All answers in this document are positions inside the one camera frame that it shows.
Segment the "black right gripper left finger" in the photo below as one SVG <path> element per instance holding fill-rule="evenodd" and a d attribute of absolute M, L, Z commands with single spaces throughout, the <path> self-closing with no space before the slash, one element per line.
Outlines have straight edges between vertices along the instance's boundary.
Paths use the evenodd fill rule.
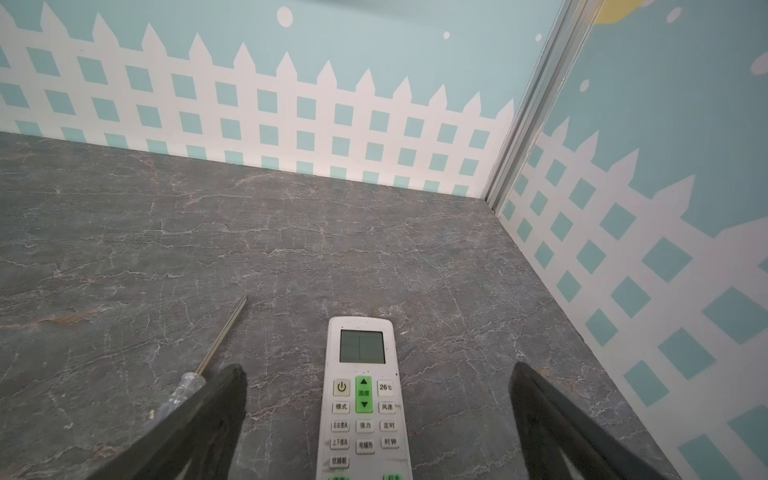
<path fill-rule="evenodd" d="M 190 399 L 91 479 L 226 479 L 245 417 L 241 365 L 218 372 Z"/>

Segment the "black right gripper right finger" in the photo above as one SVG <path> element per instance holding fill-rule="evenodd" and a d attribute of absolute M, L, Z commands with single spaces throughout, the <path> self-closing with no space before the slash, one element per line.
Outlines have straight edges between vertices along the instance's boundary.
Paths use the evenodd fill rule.
<path fill-rule="evenodd" d="M 509 396 L 530 479 L 678 479 L 627 402 L 583 410 L 524 362 L 515 364 Z"/>

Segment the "clear handle screwdriver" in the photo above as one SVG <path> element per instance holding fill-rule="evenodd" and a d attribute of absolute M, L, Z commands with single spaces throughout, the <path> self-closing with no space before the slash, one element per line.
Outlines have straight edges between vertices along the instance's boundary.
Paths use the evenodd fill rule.
<path fill-rule="evenodd" d="M 176 410 L 181 404 L 192 397 L 206 384 L 206 379 L 204 378 L 203 373 L 224 342 L 234 323 L 239 318 L 241 312 L 247 304 L 247 301 L 247 295 L 244 295 L 239 299 L 234 310 L 228 317 L 226 323 L 220 330 L 219 334 L 199 363 L 198 367 L 194 371 L 186 372 L 182 375 L 179 383 L 170 395 L 169 399 L 157 410 L 154 418 L 148 423 L 147 430 L 154 428 L 158 423 L 169 416 L 174 410 Z"/>

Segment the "white air conditioner remote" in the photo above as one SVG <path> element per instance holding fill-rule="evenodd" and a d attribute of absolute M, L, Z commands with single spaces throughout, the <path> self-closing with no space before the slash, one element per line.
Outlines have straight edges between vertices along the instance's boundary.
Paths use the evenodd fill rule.
<path fill-rule="evenodd" d="M 317 479 L 413 477 L 391 321 L 329 320 Z"/>

